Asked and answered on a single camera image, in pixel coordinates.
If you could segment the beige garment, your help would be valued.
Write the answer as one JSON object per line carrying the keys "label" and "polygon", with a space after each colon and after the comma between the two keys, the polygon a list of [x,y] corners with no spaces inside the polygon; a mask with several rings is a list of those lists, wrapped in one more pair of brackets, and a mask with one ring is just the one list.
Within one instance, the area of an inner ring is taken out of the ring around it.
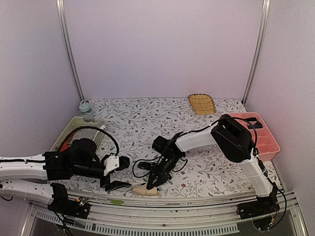
{"label": "beige garment", "polygon": [[158,189],[156,187],[147,189],[144,185],[135,186],[132,190],[133,194],[141,196],[157,196]]}

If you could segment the navy underwear with cream waistband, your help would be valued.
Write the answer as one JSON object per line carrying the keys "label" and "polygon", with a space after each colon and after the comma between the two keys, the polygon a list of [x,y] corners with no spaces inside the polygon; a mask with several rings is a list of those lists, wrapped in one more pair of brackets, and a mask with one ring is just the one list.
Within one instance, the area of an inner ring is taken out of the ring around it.
{"label": "navy underwear with cream waistband", "polygon": [[261,122],[257,121],[254,124],[247,125],[247,128],[248,129],[262,129],[263,128],[263,124]]}

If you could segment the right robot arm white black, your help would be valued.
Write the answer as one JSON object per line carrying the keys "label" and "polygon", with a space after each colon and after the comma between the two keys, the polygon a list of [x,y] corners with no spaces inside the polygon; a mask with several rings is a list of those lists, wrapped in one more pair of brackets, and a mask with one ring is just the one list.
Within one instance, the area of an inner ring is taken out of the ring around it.
{"label": "right robot arm white black", "polygon": [[151,168],[146,188],[150,190],[171,179],[171,170],[186,152],[218,145],[224,156],[245,172],[258,199],[254,210],[258,214],[265,214],[274,205],[277,186],[269,179],[267,170],[258,157],[258,136],[252,136],[240,121],[241,118],[226,114],[211,125],[199,130],[179,132],[169,140],[157,137],[152,148],[161,154],[162,160]]}

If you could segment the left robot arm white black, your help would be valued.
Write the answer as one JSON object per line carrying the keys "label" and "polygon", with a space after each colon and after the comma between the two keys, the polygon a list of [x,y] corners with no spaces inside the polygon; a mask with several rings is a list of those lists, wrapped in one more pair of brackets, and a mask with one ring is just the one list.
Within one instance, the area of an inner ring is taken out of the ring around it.
{"label": "left robot arm white black", "polygon": [[29,157],[1,157],[0,192],[13,194],[28,200],[54,204],[62,213],[70,213],[72,200],[68,199],[64,185],[56,180],[69,180],[73,176],[99,179],[107,191],[128,186],[128,183],[111,181],[110,175],[129,167],[130,159],[117,154],[106,155],[95,161],[92,152],[49,151]]}

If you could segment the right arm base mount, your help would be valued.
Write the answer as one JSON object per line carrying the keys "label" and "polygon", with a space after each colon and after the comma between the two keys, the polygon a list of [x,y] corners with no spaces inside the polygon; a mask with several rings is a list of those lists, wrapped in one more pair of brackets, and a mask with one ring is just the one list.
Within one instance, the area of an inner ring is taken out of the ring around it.
{"label": "right arm base mount", "polygon": [[277,198],[257,197],[255,201],[242,203],[237,205],[236,213],[241,219],[270,214],[280,210]]}

